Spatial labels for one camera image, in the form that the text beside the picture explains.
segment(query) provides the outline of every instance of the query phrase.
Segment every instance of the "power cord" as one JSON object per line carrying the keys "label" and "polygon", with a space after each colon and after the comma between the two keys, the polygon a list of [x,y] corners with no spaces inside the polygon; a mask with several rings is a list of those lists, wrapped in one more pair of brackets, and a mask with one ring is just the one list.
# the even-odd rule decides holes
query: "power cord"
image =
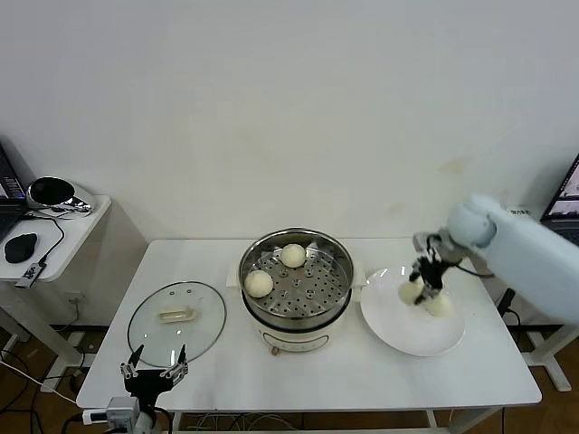
{"label": "power cord", "polygon": [[252,421],[252,424],[248,427],[247,430],[251,431],[253,429],[253,427],[257,424],[257,422],[259,422],[260,420],[264,420],[264,419],[276,420],[278,422],[281,422],[283,425],[285,425],[287,428],[289,428],[291,430],[294,430],[294,431],[298,430],[296,427],[291,425],[288,421],[286,421],[282,417],[278,416],[277,414],[262,414],[260,417],[258,417]]}
{"label": "power cord", "polygon": [[54,331],[56,332],[63,332],[64,330],[66,330],[67,328],[69,328],[70,326],[72,326],[74,323],[76,323],[79,318],[81,317],[81,312],[79,311],[79,299],[78,298],[74,298],[69,300],[69,303],[72,303],[74,305],[74,319],[72,321],[70,321],[69,324],[64,325],[63,327],[59,328],[59,329],[54,329]]}
{"label": "power cord", "polygon": [[56,221],[55,218],[53,217],[39,217],[37,215],[32,215],[32,214],[26,214],[23,215],[21,218],[21,220],[48,220],[52,223],[54,223],[54,226],[56,226],[56,228],[60,231],[61,233],[61,237],[48,249],[48,251],[46,253],[44,253],[44,256],[42,256],[40,258],[40,260],[38,261],[39,264],[45,264],[46,263],[46,258],[48,258],[48,255],[51,254],[51,252],[56,249],[56,247],[62,242],[62,240],[64,240],[64,231],[61,228],[61,225],[58,224],[58,222]]}
{"label": "power cord", "polygon": [[173,434],[173,418],[169,414],[169,412],[161,407],[153,407],[154,410],[160,411],[166,416],[167,421],[169,422],[169,428],[167,430],[168,434]]}
{"label": "power cord", "polygon": [[110,428],[107,429],[106,431],[103,431],[102,434],[112,434],[113,432],[127,432],[126,428]]}
{"label": "power cord", "polygon": [[43,215],[43,216],[45,216],[45,217],[50,217],[51,219],[58,219],[58,220],[76,220],[76,219],[74,219],[74,218],[71,218],[71,219],[64,219],[64,218],[63,218],[65,215],[74,214],[74,211],[62,211],[62,212],[60,212],[60,213],[58,213],[58,214],[50,215],[50,214],[48,214],[48,213],[46,213],[46,212],[42,212],[42,211],[39,211],[39,210],[34,210],[34,211],[32,211],[32,213],[29,214],[29,215],[32,215],[32,216],[36,217],[36,214],[41,214],[41,215]]}
{"label": "power cord", "polygon": [[472,271],[470,269],[465,269],[464,267],[461,267],[460,265],[455,265],[454,267],[456,267],[460,271],[464,271],[465,273],[470,274],[471,276],[476,276],[477,278],[494,278],[495,277],[494,274],[479,274],[479,273]]}
{"label": "power cord", "polygon": [[82,413],[78,413],[70,416],[62,425],[61,434],[66,434],[66,430],[69,428],[71,422],[82,422]]}
{"label": "power cord", "polygon": [[241,413],[239,416],[237,416],[234,420],[233,423],[230,425],[228,431],[231,431],[233,429],[233,427],[235,426],[235,424],[237,422],[239,422],[239,420],[243,417],[243,416],[247,416],[248,413]]}
{"label": "power cord", "polygon": [[[30,373],[30,369],[28,368],[28,365],[17,354],[14,354],[8,350],[0,350],[0,360],[2,360],[2,361],[4,360],[2,353],[10,354],[14,359],[18,360],[23,365],[24,370],[27,373]],[[0,410],[0,414],[3,414],[3,413],[30,413],[30,434],[34,434],[33,416],[36,419],[36,425],[38,426],[38,430],[41,432],[41,434],[44,434],[43,423],[41,422],[41,419],[40,419],[40,416],[38,415],[38,412],[36,412],[35,410],[9,409],[11,405],[13,405],[15,402],[17,402],[20,399],[20,397],[24,394],[24,392],[28,388],[28,384],[30,383],[30,380],[27,377],[20,375],[19,373],[16,373],[12,370],[9,370],[9,372],[13,375],[16,375],[17,377],[23,378],[24,380],[26,380],[26,382],[24,383],[24,387],[16,394],[16,396],[14,396],[10,400],[10,402],[8,402],[8,404],[6,404]]]}
{"label": "power cord", "polygon": [[[84,353],[84,351],[82,351],[82,349],[77,348],[81,353],[82,353],[82,359],[81,359],[81,363],[79,365],[79,369],[84,365],[84,359],[86,358],[86,354]],[[56,361],[57,357],[54,357],[52,359],[52,361],[49,363],[48,367],[46,368],[46,370],[43,373],[43,376],[41,378],[41,382],[43,382],[44,380],[47,380],[49,377],[47,377],[46,375],[48,375],[48,372],[51,370],[52,365],[54,364],[54,362]],[[40,387],[36,387],[36,389],[34,389],[34,394],[33,394],[33,398],[30,402],[30,410],[34,411],[34,404],[36,403],[36,397],[38,396],[38,392],[40,390]]]}
{"label": "power cord", "polygon": [[66,396],[60,394],[59,392],[57,392],[56,390],[54,390],[51,387],[48,387],[45,384],[42,384],[41,382],[39,382],[38,380],[36,380],[35,378],[31,377],[30,375],[28,375],[27,373],[23,373],[22,371],[20,371],[18,368],[13,367],[11,364],[6,363],[4,360],[0,360],[0,364],[3,364],[4,366],[16,371],[17,373],[20,373],[21,375],[27,377],[29,380],[31,380],[32,382],[35,382],[36,384],[38,384],[39,386],[43,386],[44,388],[56,393],[58,396],[60,396],[61,398],[63,398],[64,400],[71,402],[72,404],[74,404],[76,406],[76,402],[74,402],[73,400],[71,400],[70,398],[67,398]]}
{"label": "power cord", "polygon": [[73,374],[73,375],[68,376],[69,377],[69,389],[71,389],[72,393],[74,393],[75,395],[78,395],[79,393],[81,393],[81,387],[82,387],[82,383],[81,383],[81,385],[77,384],[77,378],[79,378],[82,373],[85,375],[87,373],[89,373],[89,369],[90,368],[82,367],[79,370],[77,370],[78,374],[76,374],[76,375]]}
{"label": "power cord", "polygon": [[[504,316],[505,314],[513,314],[517,318],[517,337],[515,338],[515,344],[517,345],[517,348],[518,348],[518,344],[519,344],[519,341],[521,338],[521,317],[515,310],[510,308],[510,304],[512,303],[515,295],[516,294],[515,294],[515,291],[513,289],[507,288],[507,290],[505,291],[505,294],[503,294],[503,297],[501,298],[500,302],[498,303],[497,310],[501,316]],[[506,411],[507,411],[506,407],[503,407],[503,409],[500,411],[500,432],[501,432],[501,434],[505,434],[505,413],[506,413]]]}
{"label": "power cord", "polygon": [[[224,418],[235,419],[238,416],[241,416],[241,414],[239,414],[239,413],[205,413],[205,414],[197,416],[201,419],[197,420],[195,422],[195,425],[189,425],[186,428],[187,429],[195,429],[195,430],[200,430],[200,429],[219,430],[219,418],[224,417]],[[214,425],[212,427],[206,427],[204,425],[205,421],[210,419],[210,418],[213,418]],[[244,428],[245,420],[242,420],[241,424],[238,421],[235,421],[233,423],[233,425],[235,427],[237,427],[238,431],[244,431],[245,430],[245,428]]]}

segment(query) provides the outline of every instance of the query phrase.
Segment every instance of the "outlet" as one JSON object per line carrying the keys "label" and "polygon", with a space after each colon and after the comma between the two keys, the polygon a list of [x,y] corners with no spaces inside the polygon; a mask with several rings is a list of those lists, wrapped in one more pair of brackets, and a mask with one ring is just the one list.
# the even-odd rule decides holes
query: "outlet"
{"label": "outlet", "polygon": [[81,292],[63,292],[62,295],[72,305],[78,305],[80,303],[86,303],[86,301],[87,301],[87,298]]}

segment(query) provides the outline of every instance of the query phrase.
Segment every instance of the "wooden floor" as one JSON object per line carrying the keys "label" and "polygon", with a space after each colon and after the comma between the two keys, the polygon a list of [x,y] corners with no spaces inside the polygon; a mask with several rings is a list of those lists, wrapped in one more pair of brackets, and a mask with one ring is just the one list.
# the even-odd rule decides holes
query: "wooden floor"
{"label": "wooden floor", "polygon": [[[81,343],[81,349],[86,353],[96,353],[103,333],[87,333]],[[8,335],[0,334],[0,347],[4,346]],[[530,349],[530,343],[523,337],[521,348]],[[41,378],[52,363],[54,355],[36,339],[27,343],[19,343],[14,353],[20,356],[32,377]],[[23,369],[22,364],[5,355],[6,361]],[[568,379],[573,385],[572,392],[557,392],[542,368],[532,368],[536,381],[543,393],[540,404],[532,407],[509,408],[505,412],[505,433],[507,434],[579,434],[579,341],[575,340],[557,355]],[[76,379],[80,386],[83,375]],[[0,409],[2,409],[23,388],[25,381],[0,367]],[[10,406],[9,410],[30,410],[36,387],[32,382],[26,387],[23,395]],[[74,393],[69,387],[69,378],[61,381],[58,391],[74,399]],[[36,393],[34,409],[38,412],[44,433],[58,434],[63,422],[79,410],[72,404],[60,399],[53,393]],[[455,411],[452,417],[459,414]],[[248,415],[235,420],[236,415],[220,415],[205,417],[204,414],[187,414],[183,417],[181,429],[197,430],[203,423],[201,430],[221,429],[237,430],[248,429],[289,429],[283,422],[272,418],[258,420],[258,415]],[[420,428],[427,427],[428,422],[423,411],[411,412],[364,412],[364,413],[286,413],[280,415],[293,427],[298,429],[380,429],[380,428]],[[450,417],[449,411],[436,411],[439,426],[447,426]],[[69,434],[101,433],[104,425],[84,427],[81,424],[71,424]],[[30,428],[28,412],[0,412],[0,433],[23,434],[39,433],[36,423],[33,431]],[[501,414],[496,413],[477,427],[469,431],[470,434],[488,434],[501,432]]]}

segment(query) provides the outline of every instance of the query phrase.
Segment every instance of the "white plate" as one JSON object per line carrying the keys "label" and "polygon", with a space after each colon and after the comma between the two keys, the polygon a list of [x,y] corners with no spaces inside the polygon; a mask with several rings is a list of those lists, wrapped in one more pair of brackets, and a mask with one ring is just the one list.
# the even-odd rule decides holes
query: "white plate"
{"label": "white plate", "polygon": [[428,356],[450,351],[464,336],[461,310],[453,305],[452,315],[440,318],[421,306],[407,306],[398,297],[398,288],[407,280],[398,269],[383,269],[368,278],[360,298],[366,322],[380,339],[404,353]]}

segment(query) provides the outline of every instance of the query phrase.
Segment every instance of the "robotic arm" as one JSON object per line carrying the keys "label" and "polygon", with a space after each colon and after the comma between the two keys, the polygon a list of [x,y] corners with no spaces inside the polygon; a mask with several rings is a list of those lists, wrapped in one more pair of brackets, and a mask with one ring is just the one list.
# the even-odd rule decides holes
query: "robotic arm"
{"label": "robotic arm", "polygon": [[106,409],[84,411],[82,422],[85,425],[108,423],[109,430],[106,432],[128,434],[159,432],[155,403],[161,393],[172,390],[187,375],[185,346],[181,348],[176,363],[165,370],[138,370],[137,363],[143,353],[143,348],[144,345],[141,345],[128,358],[127,363],[120,364],[120,371],[125,380],[125,390],[130,393],[130,397],[112,398]]}
{"label": "robotic arm", "polygon": [[442,275],[470,252],[518,294],[549,316],[579,324],[579,248],[527,217],[514,217],[494,199],[472,195],[451,209],[448,226],[417,233],[421,256],[410,280],[422,277],[415,303],[436,296]]}

